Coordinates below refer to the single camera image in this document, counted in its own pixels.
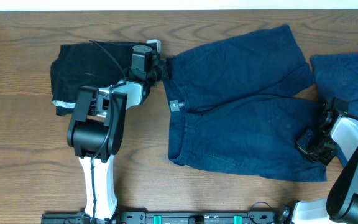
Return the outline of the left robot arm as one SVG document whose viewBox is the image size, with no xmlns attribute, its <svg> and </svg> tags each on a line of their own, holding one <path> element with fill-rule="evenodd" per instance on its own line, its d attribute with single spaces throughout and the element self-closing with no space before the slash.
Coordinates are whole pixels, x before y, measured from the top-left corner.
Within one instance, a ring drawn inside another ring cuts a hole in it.
<svg viewBox="0 0 358 224">
<path fill-rule="evenodd" d="M 114 220 L 117 198 L 113 162 L 121 147 L 126 111 L 142 104 L 157 82 L 169 79 L 166 63 L 160 58 L 159 40 L 124 46 L 128 49 L 127 68 L 108 54 L 122 78 L 109 87 L 81 87 L 68 126 L 67 143 L 74 149 L 85 175 L 83 223 Z"/>
</svg>

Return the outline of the dark blue shorts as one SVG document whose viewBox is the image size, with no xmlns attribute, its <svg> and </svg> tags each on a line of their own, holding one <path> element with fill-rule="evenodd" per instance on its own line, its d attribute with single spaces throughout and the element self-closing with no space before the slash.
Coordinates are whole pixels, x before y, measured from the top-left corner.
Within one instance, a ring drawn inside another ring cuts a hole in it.
<svg viewBox="0 0 358 224">
<path fill-rule="evenodd" d="M 167 59 L 168 158 L 179 166 L 295 182 L 324 182 L 296 140 L 319 104 L 297 94 L 314 83 L 288 25 L 220 40 Z"/>
</svg>

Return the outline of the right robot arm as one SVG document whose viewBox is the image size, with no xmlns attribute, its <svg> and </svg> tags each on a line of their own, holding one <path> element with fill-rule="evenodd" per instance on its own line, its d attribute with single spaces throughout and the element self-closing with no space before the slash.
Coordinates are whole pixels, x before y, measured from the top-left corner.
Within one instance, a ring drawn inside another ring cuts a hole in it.
<svg viewBox="0 0 358 224">
<path fill-rule="evenodd" d="M 318 132 L 308 129 L 296 142 L 309 161 L 326 166 L 341 156 L 346 164 L 328 197 L 297 202 L 290 223 L 358 223 L 358 117 L 348 106 L 339 98 L 326 102 Z"/>
</svg>

